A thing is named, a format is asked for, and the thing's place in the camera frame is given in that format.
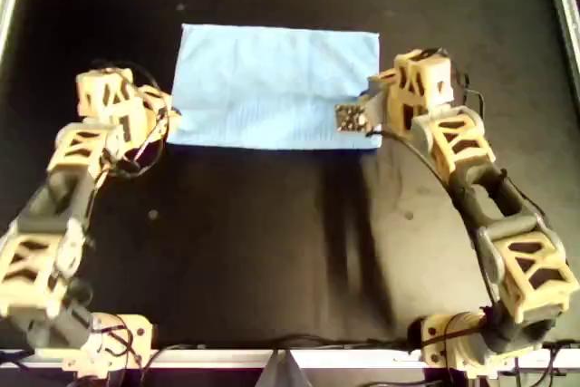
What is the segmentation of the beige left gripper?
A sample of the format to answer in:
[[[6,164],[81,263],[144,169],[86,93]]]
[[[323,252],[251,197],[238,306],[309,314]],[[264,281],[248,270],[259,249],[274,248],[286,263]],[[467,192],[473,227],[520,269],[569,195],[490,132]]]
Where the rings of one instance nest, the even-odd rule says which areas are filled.
[[[181,114],[172,96],[152,85],[136,85],[128,68],[80,73],[76,85],[79,116],[122,127],[126,150],[162,140],[179,126]]]

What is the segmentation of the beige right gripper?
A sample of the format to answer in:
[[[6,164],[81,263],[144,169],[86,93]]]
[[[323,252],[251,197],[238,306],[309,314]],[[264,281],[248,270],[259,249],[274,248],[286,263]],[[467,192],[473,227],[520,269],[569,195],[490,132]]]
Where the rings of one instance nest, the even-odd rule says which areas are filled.
[[[454,100],[451,60],[444,49],[415,49],[395,56],[393,68],[368,77],[368,90],[388,88],[387,123],[410,133],[412,119]]]

